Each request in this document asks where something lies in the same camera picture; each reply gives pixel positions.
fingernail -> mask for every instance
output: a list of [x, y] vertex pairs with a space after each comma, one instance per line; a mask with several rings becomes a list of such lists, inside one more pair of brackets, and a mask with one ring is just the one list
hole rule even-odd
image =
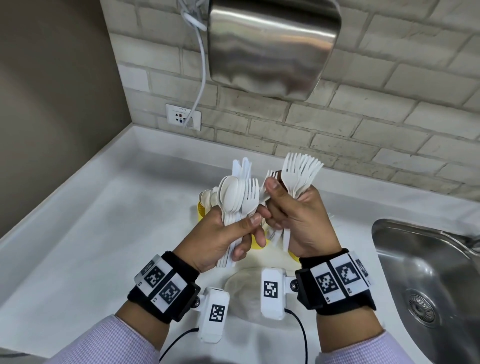
[[258, 212], [255, 212], [250, 217], [250, 221], [252, 222], [253, 225], [258, 225], [262, 221], [262, 215], [260, 215]]
[[270, 187], [272, 189], [276, 189], [276, 188], [280, 187], [280, 184], [278, 183], [278, 181], [273, 177], [269, 177], [266, 182], [267, 182], [268, 187]]

white countertop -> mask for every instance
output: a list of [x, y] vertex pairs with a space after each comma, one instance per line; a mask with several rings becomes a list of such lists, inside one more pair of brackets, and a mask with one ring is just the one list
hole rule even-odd
[[[196, 223], [198, 193], [248, 157], [254, 175], [282, 159], [138, 126], [130, 126], [0, 240], [0, 347], [51, 357], [114, 313], [133, 276], [154, 254], [173, 249]], [[377, 315], [417, 364], [430, 361], [398, 316], [372, 241], [372, 225], [393, 218], [463, 234], [480, 234], [480, 204], [389, 182], [323, 169], [321, 190], [341, 243], [357, 252], [375, 285]], [[244, 267], [296, 269], [273, 247], [250, 251], [235, 268], [215, 268], [198, 283], [222, 287]], [[193, 327], [195, 312], [174, 323], [167, 340]], [[314, 315], [300, 312], [301, 317]], [[319, 351], [308, 330], [310, 360]], [[202, 357], [238, 363], [292, 363], [303, 357], [300, 330], [274, 330], [229, 315], [219, 344], [194, 334], [168, 362]]]

electrical outlet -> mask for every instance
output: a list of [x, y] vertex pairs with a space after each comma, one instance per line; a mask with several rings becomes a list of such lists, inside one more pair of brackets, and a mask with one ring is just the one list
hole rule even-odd
[[[190, 113], [191, 109], [182, 108], [180, 106], [166, 104], [165, 108], [167, 109], [167, 122], [172, 125], [181, 126], [185, 123], [185, 119]], [[192, 119], [187, 126], [188, 129], [195, 129], [200, 131], [202, 125], [202, 113], [196, 110]]]

drain strainer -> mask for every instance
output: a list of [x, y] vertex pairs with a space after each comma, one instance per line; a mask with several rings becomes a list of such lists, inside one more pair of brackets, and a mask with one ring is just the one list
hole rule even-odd
[[409, 311], [423, 324], [435, 321], [435, 311], [432, 305], [423, 297], [411, 294], [408, 297]]

hand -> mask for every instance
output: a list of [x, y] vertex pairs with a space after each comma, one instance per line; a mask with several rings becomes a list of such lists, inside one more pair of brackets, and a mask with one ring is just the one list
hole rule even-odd
[[260, 205], [257, 212], [274, 229], [290, 229], [289, 250], [295, 256], [329, 255], [342, 249], [315, 187], [310, 186], [298, 200], [290, 196], [275, 178], [267, 178], [265, 187], [271, 198], [267, 207]]
[[242, 242], [235, 247], [232, 258], [234, 261], [242, 260], [252, 247], [251, 234], [254, 233], [255, 236], [264, 234], [260, 226], [261, 222], [262, 216], [255, 213], [249, 218], [224, 226], [222, 211], [215, 206], [183, 239], [173, 253], [199, 272], [206, 272], [215, 267], [231, 243], [243, 237]]

